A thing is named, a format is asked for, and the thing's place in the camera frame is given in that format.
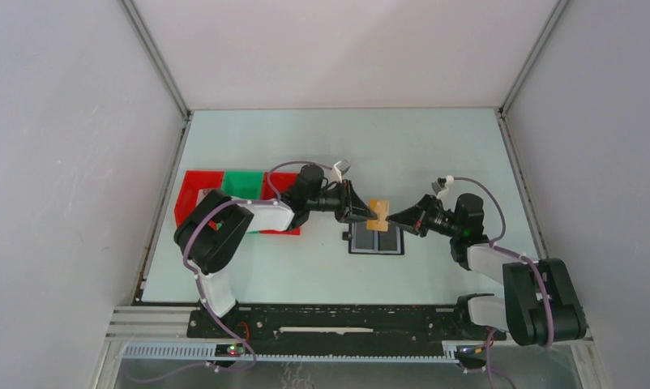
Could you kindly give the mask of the black leather card holder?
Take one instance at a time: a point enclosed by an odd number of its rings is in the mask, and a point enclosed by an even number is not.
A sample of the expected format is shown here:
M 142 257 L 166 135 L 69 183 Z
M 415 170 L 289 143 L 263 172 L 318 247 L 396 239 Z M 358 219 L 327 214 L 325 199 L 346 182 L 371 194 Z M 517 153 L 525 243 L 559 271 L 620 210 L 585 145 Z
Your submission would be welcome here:
M 341 238 L 348 243 L 349 254 L 359 255 L 404 255 L 403 232 L 397 227 L 387 231 L 369 230 L 365 223 L 350 224 Z

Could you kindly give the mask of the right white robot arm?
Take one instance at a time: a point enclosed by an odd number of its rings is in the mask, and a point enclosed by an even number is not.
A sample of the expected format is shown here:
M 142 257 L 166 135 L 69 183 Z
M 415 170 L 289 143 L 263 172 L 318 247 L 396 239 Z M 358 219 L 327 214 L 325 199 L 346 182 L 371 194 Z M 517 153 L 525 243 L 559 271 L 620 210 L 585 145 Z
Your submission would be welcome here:
M 484 232 L 483 207 L 481 197 L 467 193 L 448 211 L 428 194 L 386 218 L 418 237 L 429 232 L 448 237 L 455 263 L 502 285 L 501 297 L 468 297 L 468 307 L 452 318 L 455 333 L 472 339 L 487 326 L 509 333 L 518 345 L 543 347 L 584 338 L 587 319 L 566 264 L 561 259 L 531 259 L 492 242 Z

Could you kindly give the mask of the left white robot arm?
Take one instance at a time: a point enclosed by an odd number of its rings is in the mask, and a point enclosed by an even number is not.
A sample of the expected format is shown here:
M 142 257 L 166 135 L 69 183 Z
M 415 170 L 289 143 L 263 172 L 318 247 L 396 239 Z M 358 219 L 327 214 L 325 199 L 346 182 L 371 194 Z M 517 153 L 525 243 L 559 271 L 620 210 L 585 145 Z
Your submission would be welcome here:
M 324 165 L 300 160 L 298 165 L 296 181 L 286 190 L 274 185 L 274 169 L 267 172 L 267 185 L 274 193 L 270 199 L 211 190 L 175 231 L 182 263 L 193 273 L 200 302 L 209 312 L 206 326 L 218 337 L 231 336 L 237 329 L 237 315 L 231 311 L 237 299 L 225 268 L 246 234 L 292 232 L 308 221 L 311 212 L 330 212 L 341 224 L 378 218 L 345 178 L 347 161 Z

